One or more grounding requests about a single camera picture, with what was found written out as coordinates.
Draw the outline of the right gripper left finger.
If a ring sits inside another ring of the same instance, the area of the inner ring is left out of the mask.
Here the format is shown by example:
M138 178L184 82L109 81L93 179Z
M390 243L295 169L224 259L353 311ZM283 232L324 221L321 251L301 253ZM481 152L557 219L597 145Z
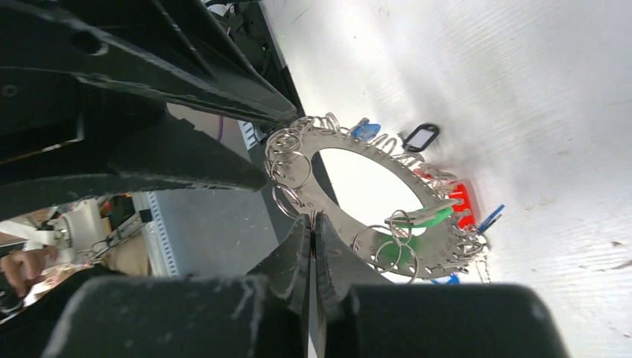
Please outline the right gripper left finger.
M44 357L306 357L307 215L241 277L103 276L69 300Z

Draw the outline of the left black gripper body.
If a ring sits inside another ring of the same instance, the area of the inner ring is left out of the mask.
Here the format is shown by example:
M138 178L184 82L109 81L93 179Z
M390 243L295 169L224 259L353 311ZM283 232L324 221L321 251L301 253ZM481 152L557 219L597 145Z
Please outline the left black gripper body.
M166 105L81 83L71 75L1 71L1 160L65 142L113 142L157 123Z

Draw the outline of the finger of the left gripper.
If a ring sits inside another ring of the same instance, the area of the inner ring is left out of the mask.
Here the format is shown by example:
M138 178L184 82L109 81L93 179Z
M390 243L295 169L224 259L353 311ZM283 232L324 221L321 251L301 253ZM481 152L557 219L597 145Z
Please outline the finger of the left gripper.
M261 169L186 120L77 142L1 166L1 219L84 198L171 189L245 189L266 183Z
M249 122L297 118L201 1L3 1L1 67Z

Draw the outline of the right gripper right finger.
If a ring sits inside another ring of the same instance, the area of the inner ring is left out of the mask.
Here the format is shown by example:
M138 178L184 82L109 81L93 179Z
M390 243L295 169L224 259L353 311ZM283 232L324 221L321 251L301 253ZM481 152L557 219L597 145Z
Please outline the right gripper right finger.
M566 357L534 291L509 284L395 284L314 220L320 357Z

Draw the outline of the metal disc keyring holder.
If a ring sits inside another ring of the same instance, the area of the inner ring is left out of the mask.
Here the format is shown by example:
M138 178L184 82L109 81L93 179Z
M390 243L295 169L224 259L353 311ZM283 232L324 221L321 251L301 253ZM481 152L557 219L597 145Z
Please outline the metal disc keyring holder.
M369 141L353 139L332 113L307 116L269 134L265 140L265 171L272 197L289 217L327 215L341 241L370 269L395 283L457 284L491 281L489 243L478 233L478 208L467 187L475 224L466 230L465 265L442 276L380 272L369 263L370 249L383 233L373 229L395 210L414 211L443 200L413 170L429 166L421 154L401 150L399 140L381 131Z

